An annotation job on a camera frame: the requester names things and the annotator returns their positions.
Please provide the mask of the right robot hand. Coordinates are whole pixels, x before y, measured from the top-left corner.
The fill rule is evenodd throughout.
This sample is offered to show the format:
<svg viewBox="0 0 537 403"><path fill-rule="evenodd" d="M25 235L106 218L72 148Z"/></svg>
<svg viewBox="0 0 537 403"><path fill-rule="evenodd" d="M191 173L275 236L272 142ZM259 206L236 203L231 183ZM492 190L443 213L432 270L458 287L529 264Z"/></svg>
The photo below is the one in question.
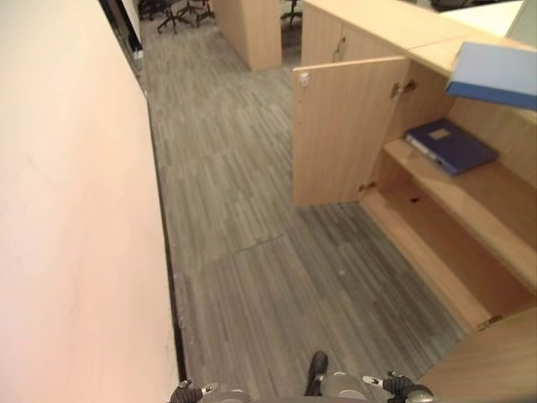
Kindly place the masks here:
<svg viewBox="0 0 537 403"><path fill-rule="evenodd" d="M434 393L426 386L416 384L410 378L389 371L384 379L364 375L362 381L369 386L384 390L390 394L387 402L426 403L436 402Z"/></svg>

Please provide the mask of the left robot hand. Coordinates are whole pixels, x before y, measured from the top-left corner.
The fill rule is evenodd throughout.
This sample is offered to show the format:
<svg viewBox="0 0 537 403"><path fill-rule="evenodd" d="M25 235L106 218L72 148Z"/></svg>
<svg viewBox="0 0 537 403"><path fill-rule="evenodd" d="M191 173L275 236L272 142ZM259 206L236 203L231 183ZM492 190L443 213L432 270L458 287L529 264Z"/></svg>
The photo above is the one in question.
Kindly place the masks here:
<svg viewBox="0 0 537 403"><path fill-rule="evenodd" d="M201 387L195 387L192 379L182 380L169 398L169 403L198 403L204 397L215 392L220 384L212 382Z"/></svg>

